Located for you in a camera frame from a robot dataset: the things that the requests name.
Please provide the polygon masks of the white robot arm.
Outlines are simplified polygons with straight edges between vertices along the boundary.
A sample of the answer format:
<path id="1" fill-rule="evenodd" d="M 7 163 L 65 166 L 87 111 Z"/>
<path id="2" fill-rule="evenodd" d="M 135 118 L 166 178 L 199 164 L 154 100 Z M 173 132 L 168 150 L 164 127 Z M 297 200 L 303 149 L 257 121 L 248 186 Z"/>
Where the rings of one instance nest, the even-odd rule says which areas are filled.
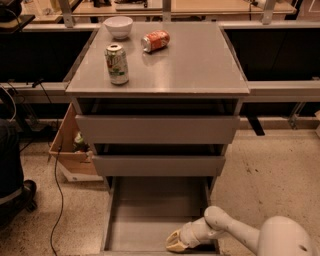
<path id="1" fill-rule="evenodd" d="M 283 216 L 267 219 L 258 230 L 237 221 L 217 206 L 204 216 L 184 224 L 166 240 L 166 249 L 182 253 L 230 234 L 256 256 L 320 256 L 320 249 L 297 222 Z"/>

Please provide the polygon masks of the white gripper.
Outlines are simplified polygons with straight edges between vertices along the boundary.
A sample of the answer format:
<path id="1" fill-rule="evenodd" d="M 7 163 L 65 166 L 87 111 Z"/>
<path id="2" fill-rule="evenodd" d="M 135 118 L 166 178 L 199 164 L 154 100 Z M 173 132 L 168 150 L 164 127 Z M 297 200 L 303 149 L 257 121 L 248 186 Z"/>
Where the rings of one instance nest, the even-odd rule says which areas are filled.
<path id="1" fill-rule="evenodd" d="M 209 244 L 216 234 L 217 231 L 212 229 L 202 217 L 173 231 L 166 239 L 166 249 L 170 252 L 181 253 L 187 248 Z"/>

